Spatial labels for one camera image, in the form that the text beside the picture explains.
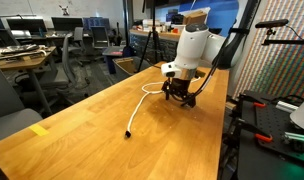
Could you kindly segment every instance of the office chair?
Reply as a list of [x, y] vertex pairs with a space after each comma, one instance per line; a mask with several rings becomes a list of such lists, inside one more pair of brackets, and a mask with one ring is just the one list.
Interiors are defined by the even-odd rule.
[[[73, 68], [69, 59], [69, 38], [71, 34], [67, 34], [63, 41], [62, 49], [62, 66], [63, 69], [58, 69], [56, 71], [46, 71], [42, 74], [39, 79], [39, 83], [42, 89], [51, 90], [55, 89], [57, 96], [49, 102], [49, 106], [53, 106], [59, 100], [64, 100], [69, 105], [73, 105], [74, 102], [68, 98], [70, 91], [76, 88], [77, 80], [76, 75], [74, 74]], [[85, 88], [90, 84], [87, 78], [85, 78], [86, 85], [80, 87], [79, 89]]]
[[17, 93], [0, 70], [0, 140], [14, 134], [42, 117], [32, 109], [25, 109]]
[[0, 40], [4, 46], [20, 46], [10, 30], [0, 29]]
[[82, 62], [88, 62], [90, 63], [90, 60], [79, 60], [78, 57], [81, 54], [85, 54], [85, 45], [83, 42], [83, 27], [76, 27], [74, 30], [74, 39], [73, 39], [74, 45], [72, 47], [69, 47], [68, 51], [75, 55], [75, 61], [83, 67]]
[[107, 47], [110, 46], [109, 36], [106, 32], [104, 26], [92, 26], [91, 27], [92, 36], [93, 36], [93, 48], [99, 49], [100, 53], [104, 51]]

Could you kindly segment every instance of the black stand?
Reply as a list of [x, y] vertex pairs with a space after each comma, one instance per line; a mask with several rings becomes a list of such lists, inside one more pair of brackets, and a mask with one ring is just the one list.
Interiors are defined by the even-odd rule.
[[152, 24], [152, 31], [149, 32], [148, 35], [148, 39], [146, 40], [145, 46], [144, 46], [144, 50], [142, 53], [142, 57], [140, 60], [140, 65], [139, 68], [137, 70], [137, 72], [140, 72], [141, 66], [142, 66], [142, 62], [144, 60], [144, 56], [146, 53], [146, 49], [148, 47], [150, 38], [151, 38], [151, 34], [152, 34], [152, 38], [153, 38], [153, 47], [154, 47], [154, 58], [155, 58], [155, 63], [158, 62], [158, 52], [160, 52], [161, 54], [161, 59], [163, 59], [163, 54], [162, 54], [162, 50], [161, 50], [161, 45], [160, 45], [160, 39], [159, 39], [159, 34], [158, 32], [155, 30], [155, 1], [152, 1], [152, 18], [153, 18], [153, 24]]

